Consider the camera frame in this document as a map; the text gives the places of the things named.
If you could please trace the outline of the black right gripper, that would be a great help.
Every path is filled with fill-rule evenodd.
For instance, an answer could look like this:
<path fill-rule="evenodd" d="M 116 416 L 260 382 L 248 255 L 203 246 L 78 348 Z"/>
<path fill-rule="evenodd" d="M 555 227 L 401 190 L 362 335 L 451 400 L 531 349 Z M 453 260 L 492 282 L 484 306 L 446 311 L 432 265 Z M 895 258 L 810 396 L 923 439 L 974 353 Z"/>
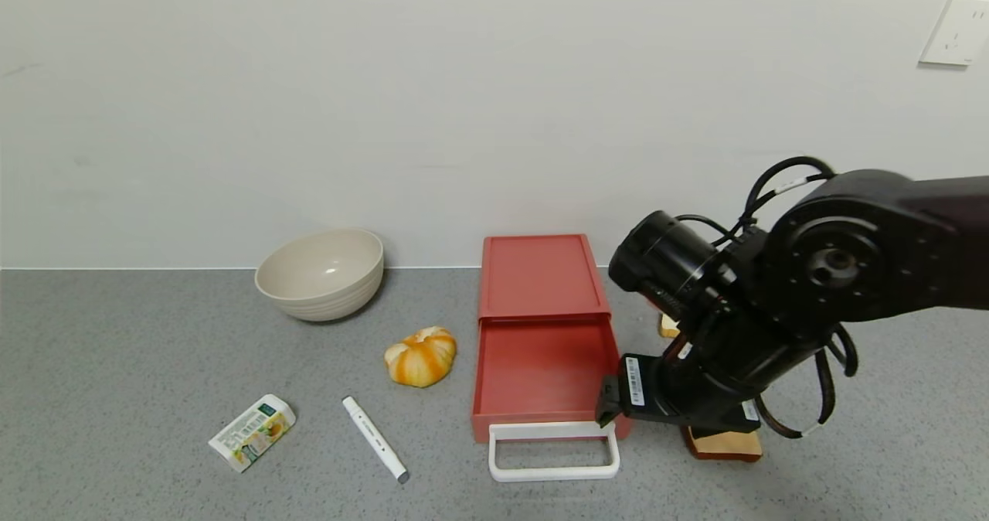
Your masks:
<path fill-rule="evenodd" d="M 600 428 L 619 416 L 650 422 L 708 422 L 702 403 L 703 370 L 694 353 L 625 353 L 621 374 L 601 380 L 596 401 Z"/>

